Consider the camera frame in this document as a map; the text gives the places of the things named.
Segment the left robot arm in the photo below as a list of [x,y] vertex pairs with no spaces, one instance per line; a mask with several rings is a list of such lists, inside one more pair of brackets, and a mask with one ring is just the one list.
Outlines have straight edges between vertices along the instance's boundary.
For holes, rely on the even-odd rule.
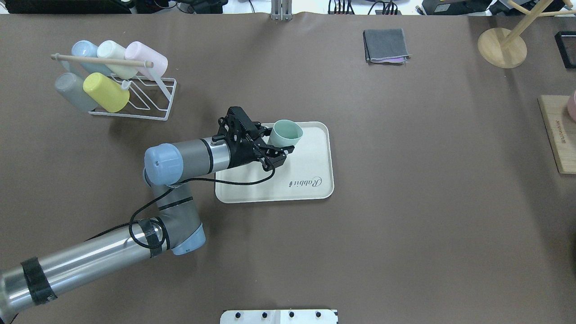
[[297,131],[296,139],[280,139],[276,124],[266,127],[232,106],[218,119],[215,135],[150,147],[144,154],[143,179],[153,191],[152,201],[126,223],[3,271],[1,322],[10,324],[27,308],[163,252],[181,256],[201,248],[206,235],[188,183],[205,182],[209,174],[253,162],[269,172],[266,182],[301,137]]

